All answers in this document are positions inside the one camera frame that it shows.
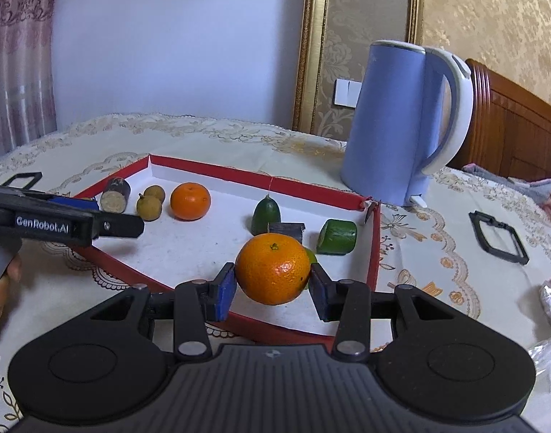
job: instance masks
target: screw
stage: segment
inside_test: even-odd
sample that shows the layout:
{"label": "screw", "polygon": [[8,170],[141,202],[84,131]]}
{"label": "screw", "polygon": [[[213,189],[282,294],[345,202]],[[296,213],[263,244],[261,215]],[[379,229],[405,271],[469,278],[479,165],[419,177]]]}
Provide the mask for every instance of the screw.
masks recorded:
{"label": "screw", "polygon": [[344,340],[338,343],[337,349],[344,355],[360,355],[366,351],[366,346],[356,340]]}
{"label": "screw", "polygon": [[179,353],[185,356],[203,355],[207,351],[207,346],[201,342],[190,340],[179,345]]}
{"label": "screw", "polygon": [[279,350],[270,350],[270,351],[266,351],[266,356],[271,358],[272,360],[274,358],[277,358],[278,356],[281,355],[281,351]]}

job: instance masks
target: dark cylindrical block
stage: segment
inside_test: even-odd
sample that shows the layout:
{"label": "dark cylindrical block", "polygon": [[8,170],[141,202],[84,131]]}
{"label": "dark cylindrical block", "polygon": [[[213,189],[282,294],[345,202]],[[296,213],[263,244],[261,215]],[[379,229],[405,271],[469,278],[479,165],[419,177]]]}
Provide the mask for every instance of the dark cylindrical block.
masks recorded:
{"label": "dark cylindrical block", "polygon": [[107,186],[101,195],[101,209],[111,213],[123,213],[127,208],[130,193],[131,186],[129,183],[121,177],[114,177],[107,182]]}

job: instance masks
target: wall switch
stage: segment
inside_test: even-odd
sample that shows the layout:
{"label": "wall switch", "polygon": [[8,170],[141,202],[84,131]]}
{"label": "wall switch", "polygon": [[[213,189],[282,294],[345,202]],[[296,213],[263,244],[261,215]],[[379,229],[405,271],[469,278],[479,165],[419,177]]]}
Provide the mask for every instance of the wall switch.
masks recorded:
{"label": "wall switch", "polygon": [[361,83],[348,79],[335,80],[334,104],[344,107],[355,107],[360,97]]}

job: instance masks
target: mandarin orange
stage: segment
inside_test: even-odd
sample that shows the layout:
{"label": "mandarin orange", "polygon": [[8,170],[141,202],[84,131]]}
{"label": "mandarin orange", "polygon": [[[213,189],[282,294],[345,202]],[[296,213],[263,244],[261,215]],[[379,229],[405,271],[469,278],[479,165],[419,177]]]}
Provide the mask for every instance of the mandarin orange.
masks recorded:
{"label": "mandarin orange", "polygon": [[254,301],[275,306],[297,298],[308,281],[309,257],[295,239],[274,232],[251,238],[236,258],[236,279]]}
{"label": "mandarin orange", "polygon": [[178,185],[169,199],[173,214],[181,220],[199,220],[211,206],[209,191],[195,182]]}

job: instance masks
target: blue gripper pad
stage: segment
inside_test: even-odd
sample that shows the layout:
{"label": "blue gripper pad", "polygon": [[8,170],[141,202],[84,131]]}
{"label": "blue gripper pad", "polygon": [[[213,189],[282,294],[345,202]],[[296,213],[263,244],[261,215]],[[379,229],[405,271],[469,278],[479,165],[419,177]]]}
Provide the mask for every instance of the blue gripper pad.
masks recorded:
{"label": "blue gripper pad", "polygon": [[210,300],[207,305],[207,311],[205,311],[209,322],[222,322],[227,319],[229,308],[236,295],[236,290],[235,266],[233,263],[227,263],[210,283]]}
{"label": "blue gripper pad", "polygon": [[59,205],[74,206],[84,210],[97,210],[99,211],[99,204],[94,198],[71,198],[58,196],[51,198],[49,202],[57,203]]}
{"label": "blue gripper pad", "polygon": [[319,319],[323,322],[330,322],[332,318],[327,303],[328,298],[325,295],[325,285],[322,280],[315,277],[313,268],[314,266],[312,266],[308,280],[309,294],[312,297]]}

